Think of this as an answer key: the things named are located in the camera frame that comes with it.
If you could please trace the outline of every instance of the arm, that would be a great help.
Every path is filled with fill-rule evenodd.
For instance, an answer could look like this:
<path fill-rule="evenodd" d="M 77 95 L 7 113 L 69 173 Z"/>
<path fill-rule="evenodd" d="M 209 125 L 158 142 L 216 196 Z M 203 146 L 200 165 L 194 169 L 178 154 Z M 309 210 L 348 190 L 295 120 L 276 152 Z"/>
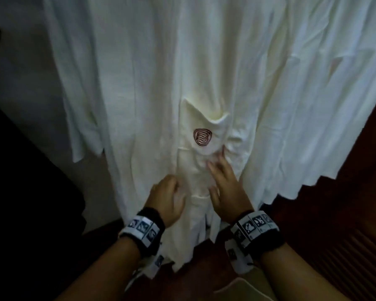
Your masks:
<path fill-rule="evenodd" d="M 232 224 L 245 212 L 253 212 L 223 153 L 219 154 L 217 165 L 208 162 L 208 168 L 217 185 L 209 188 L 212 204 L 222 220 Z M 348 300 L 287 244 L 263 253 L 260 263 L 279 300 Z"/>
<path fill-rule="evenodd" d="M 145 204 L 145 207 L 157 210 L 166 228 L 174 224 L 184 210 L 185 198 L 176 201 L 173 198 L 177 189 L 175 176 L 167 175 L 159 184 L 153 185 Z M 56 301 L 119 300 L 140 259 L 141 253 L 136 243 L 128 236 L 123 236 Z"/>

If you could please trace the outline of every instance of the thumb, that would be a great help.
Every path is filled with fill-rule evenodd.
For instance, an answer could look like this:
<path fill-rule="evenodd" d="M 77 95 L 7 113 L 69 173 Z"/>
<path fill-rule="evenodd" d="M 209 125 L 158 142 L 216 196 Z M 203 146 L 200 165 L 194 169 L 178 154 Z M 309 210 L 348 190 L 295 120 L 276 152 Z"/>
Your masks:
<path fill-rule="evenodd" d="M 174 202 L 174 215 L 176 219 L 179 219 L 184 211 L 186 196 L 180 197 Z"/>
<path fill-rule="evenodd" d="M 218 197 L 217 188 L 215 186 L 210 187 L 209 193 L 211 195 L 213 208 L 219 207 L 220 206 L 220 199 Z"/>

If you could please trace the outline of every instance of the black wristband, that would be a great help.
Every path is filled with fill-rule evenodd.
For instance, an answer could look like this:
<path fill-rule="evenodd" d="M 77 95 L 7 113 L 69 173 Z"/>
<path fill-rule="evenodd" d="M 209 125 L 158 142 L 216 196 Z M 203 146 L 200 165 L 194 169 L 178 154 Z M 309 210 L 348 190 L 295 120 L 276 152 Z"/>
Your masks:
<path fill-rule="evenodd" d="M 263 211 L 241 215 L 231 227 L 231 232 L 244 254 L 250 254 L 254 259 L 284 244 L 278 226 Z"/>
<path fill-rule="evenodd" d="M 145 207 L 120 231 L 119 238 L 130 237 L 138 246 L 141 256 L 146 257 L 158 252 L 164 230 L 164 222 L 157 210 Z"/>

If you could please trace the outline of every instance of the red embroidered logo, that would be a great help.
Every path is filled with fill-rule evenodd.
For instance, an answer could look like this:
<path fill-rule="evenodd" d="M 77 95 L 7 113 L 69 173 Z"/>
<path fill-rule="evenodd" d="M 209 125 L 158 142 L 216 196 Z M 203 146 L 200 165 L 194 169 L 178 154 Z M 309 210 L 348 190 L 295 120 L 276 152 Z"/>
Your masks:
<path fill-rule="evenodd" d="M 196 129 L 194 131 L 194 139 L 199 146 L 207 146 L 212 139 L 212 132 L 208 129 Z"/>

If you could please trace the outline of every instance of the hanging garment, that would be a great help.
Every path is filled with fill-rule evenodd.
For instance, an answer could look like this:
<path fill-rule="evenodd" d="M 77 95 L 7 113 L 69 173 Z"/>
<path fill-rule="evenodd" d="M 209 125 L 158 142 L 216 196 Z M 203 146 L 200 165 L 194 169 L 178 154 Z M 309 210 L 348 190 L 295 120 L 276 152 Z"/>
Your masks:
<path fill-rule="evenodd" d="M 220 230 L 205 162 L 223 145 L 255 208 L 294 199 L 336 177 L 376 103 L 376 0 L 44 5 L 74 160 L 105 149 L 125 220 L 166 174 L 182 181 L 162 237 L 175 269 Z"/>

